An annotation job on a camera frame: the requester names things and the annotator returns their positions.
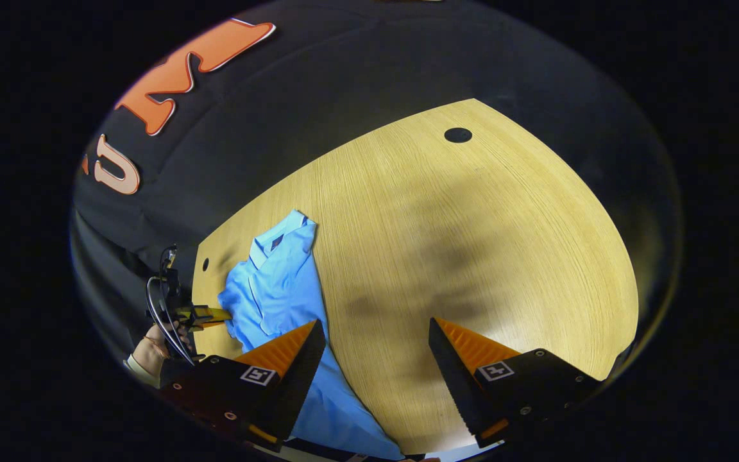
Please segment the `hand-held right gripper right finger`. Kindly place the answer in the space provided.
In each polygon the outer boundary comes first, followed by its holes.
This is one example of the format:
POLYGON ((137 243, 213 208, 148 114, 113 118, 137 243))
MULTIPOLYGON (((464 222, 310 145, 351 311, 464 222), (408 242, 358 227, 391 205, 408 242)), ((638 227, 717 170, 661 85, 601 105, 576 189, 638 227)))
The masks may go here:
POLYGON ((603 384, 548 349, 519 353, 441 318, 429 321, 429 348, 479 447, 536 438, 603 384))

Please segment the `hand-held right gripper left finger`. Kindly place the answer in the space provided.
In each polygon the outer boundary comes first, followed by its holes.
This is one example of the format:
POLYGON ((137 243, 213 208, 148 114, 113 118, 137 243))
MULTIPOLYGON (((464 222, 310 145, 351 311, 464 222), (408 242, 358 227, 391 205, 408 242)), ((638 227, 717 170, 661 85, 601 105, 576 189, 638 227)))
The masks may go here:
POLYGON ((210 355, 164 381, 162 400, 231 441, 279 450, 290 438, 325 351, 308 322, 235 359, 210 355))

